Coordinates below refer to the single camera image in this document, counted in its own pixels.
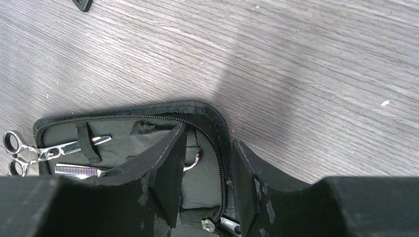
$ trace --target zipper teeth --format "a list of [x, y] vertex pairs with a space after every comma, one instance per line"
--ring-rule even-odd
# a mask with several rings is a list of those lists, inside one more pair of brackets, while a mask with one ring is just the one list
[[[220, 209], [217, 211], [217, 213], [212, 217], [212, 220], [217, 223], [220, 219], [221, 219], [221, 215], [225, 212], [226, 208], [227, 208], [227, 187], [226, 187], [226, 183], [225, 183], [225, 173], [224, 173], [224, 165], [221, 159], [221, 155], [218, 151], [218, 148], [215, 144], [215, 142], [211, 139], [211, 137], [200, 127], [198, 127], [196, 124], [185, 120], [185, 119], [181, 119], [181, 118], [176, 118], [176, 117], [172, 117], [172, 116], [159, 116], [159, 115], [112, 115], [112, 116], [93, 116], [93, 117], [82, 117], [82, 118], [71, 118], [71, 119], [65, 119], [65, 120], [61, 120], [61, 121], [56, 121], [56, 122], [51, 122], [48, 123], [47, 125], [43, 126], [43, 128], [51, 126], [51, 125], [55, 125], [58, 123], [66, 123], [66, 122], [74, 122], [74, 121], [81, 121], [81, 120], [99, 120], [99, 119], [123, 119], [123, 118], [143, 118], [143, 119], [162, 119], [162, 120], [174, 120], [174, 121], [178, 121], [178, 122], [182, 122], [185, 123], [187, 125], [190, 125], [192, 127], [194, 127], [195, 129], [197, 129], [200, 133], [202, 133], [206, 139], [209, 141], [209, 143], [212, 146], [212, 149], [215, 152], [215, 155], [217, 156], [217, 161], [218, 161], [218, 167], [220, 170], [220, 182], [221, 182], [221, 207]], [[223, 237], [224, 235], [219, 232], [218, 230], [215, 230], [217, 232], [217, 234], [219, 234], [221, 237]]]

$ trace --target black case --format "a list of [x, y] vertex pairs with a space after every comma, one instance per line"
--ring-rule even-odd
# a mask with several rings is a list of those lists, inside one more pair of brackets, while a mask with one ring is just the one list
[[78, 132], [83, 125], [90, 138], [110, 135], [112, 140], [92, 147], [100, 162], [77, 152], [41, 162], [39, 173], [53, 174], [57, 163], [116, 167], [156, 144], [181, 123], [188, 129], [185, 164], [192, 163], [197, 152], [202, 153], [202, 159], [183, 176], [178, 221], [171, 236], [213, 236], [202, 229], [201, 219], [225, 211], [225, 215], [236, 220], [237, 213], [234, 190], [227, 185], [231, 158], [227, 124], [209, 104], [180, 101], [42, 118], [33, 127], [38, 148], [77, 141], [83, 134]]

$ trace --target scissors handle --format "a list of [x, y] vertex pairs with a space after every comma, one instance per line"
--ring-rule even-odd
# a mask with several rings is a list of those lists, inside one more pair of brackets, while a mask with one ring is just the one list
[[[14, 147], [12, 145], [12, 138], [14, 138], [17, 142], [16, 147]], [[20, 132], [18, 131], [7, 131], [4, 133], [3, 135], [3, 144], [4, 144], [4, 148], [6, 149], [6, 153], [8, 155], [15, 155], [18, 153], [21, 153], [24, 149], [28, 149], [31, 152], [36, 152], [39, 153], [39, 149], [33, 147], [33, 146], [28, 146], [25, 143], [25, 140], [23, 139], [22, 134], [20, 134]]]
[[[36, 163], [36, 160], [31, 160], [30, 162], [26, 162], [20, 157], [13, 158], [9, 161], [9, 172], [7, 173], [6, 176], [22, 176], [22, 177], [25, 177], [29, 172], [28, 166], [31, 165], [31, 164], [35, 164], [35, 163]], [[16, 169], [17, 165], [20, 166], [20, 168], [22, 170], [21, 174], [19, 174], [19, 172]]]

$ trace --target wood grain surface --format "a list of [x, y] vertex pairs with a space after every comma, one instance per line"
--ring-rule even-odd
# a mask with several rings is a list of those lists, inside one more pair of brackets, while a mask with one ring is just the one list
[[0, 131], [198, 99], [304, 181], [418, 175], [418, 41], [413, 0], [2, 1]]

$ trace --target silver scissors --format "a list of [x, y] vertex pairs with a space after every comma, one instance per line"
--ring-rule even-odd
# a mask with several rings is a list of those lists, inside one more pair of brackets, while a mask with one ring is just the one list
[[[12, 138], [16, 139], [17, 145], [12, 145]], [[111, 139], [111, 136], [94, 137], [92, 138], [92, 144], [97, 146]], [[9, 162], [9, 172], [6, 176], [20, 175], [24, 177], [28, 174], [29, 165], [36, 164], [41, 161], [55, 159], [81, 150], [77, 141], [48, 148], [36, 148], [34, 146], [28, 146], [26, 145], [25, 140], [23, 140], [22, 134], [20, 134], [18, 131], [7, 131], [4, 133], [3, 144], [4, 148], [6, 149], [6, 153], [13, 157], [13, 159]], [[17, 154], [21, 153], [24, 149], [28, 149], [30, 152], [38, 153], [38, 158], [26, 162], [21, 157], [18, 157]], [[20, 166], [22, 169], [22, 174], [19, 174], [16, 169], [16, 165]]]

